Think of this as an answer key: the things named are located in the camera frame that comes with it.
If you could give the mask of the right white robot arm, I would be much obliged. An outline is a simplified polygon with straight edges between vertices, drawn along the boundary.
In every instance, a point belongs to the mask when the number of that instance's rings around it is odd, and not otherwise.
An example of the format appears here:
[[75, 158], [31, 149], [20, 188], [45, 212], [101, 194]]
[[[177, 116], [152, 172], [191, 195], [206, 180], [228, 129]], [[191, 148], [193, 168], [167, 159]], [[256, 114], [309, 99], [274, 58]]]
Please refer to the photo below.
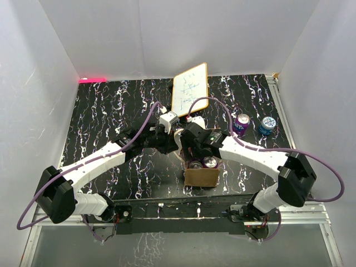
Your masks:
[[275, 184], [255, 193], [248, 204], [248, 214], [256, 221], [280, 206], [304, 206], [317, 178], [304, 155], [298, 152], [264, 152], [262, 147], [237, 141], [220, 129], [204, 129], [191, 122], [182, 131], [180, 140], [186, 157], [202, 159], [213, 156], [236, 161], [263, 172], [275, 181]]

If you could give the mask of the patterned canvas tote bag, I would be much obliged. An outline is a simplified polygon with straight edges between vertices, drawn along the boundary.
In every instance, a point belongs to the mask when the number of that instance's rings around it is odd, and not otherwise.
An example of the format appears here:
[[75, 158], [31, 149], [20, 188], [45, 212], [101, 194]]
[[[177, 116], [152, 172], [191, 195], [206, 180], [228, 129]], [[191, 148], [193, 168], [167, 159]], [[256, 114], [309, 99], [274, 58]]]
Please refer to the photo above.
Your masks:
[[200, 161], [202, 163], [203, 159], [193, 159], [191, 161], [185, 160], [182, 150], [182, 144], [180, 141], [182, 131], [183, 129], [179, 129], [174, 132], [174, 140], [179, 147], [177, 152], [174, 151], [174, 155], [184, 165], [184, 185], [192, 187], [216, 187], [220, 174], [219, 165], [221, 161], [217, 157], [215, 157], [218, 160], [218, 166], [216, 169], [207, 169], [204, 167], [202, 169], [190, 169], [190, 162]]

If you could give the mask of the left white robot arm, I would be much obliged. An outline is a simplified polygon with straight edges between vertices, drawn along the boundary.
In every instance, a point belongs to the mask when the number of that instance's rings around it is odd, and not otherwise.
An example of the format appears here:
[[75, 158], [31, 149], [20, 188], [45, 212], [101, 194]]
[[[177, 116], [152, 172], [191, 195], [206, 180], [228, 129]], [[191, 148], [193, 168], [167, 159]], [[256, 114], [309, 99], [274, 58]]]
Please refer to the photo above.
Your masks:
[[106, 171], [138, 156], [143, 149], [169, 154], [179, 149], [178, 143], [178, 136], [173, 131], [166, 132], [162, 124], [150, 123], [142, 131], [128, 128], [80, 161], [61, 169], [46, 168], [36, 189], [36, 203], [54, 224], [72, 215], [93, 215], [108, 222], [115, 215], [112, 200], [103, 193], [81, 193], [81, 189]]

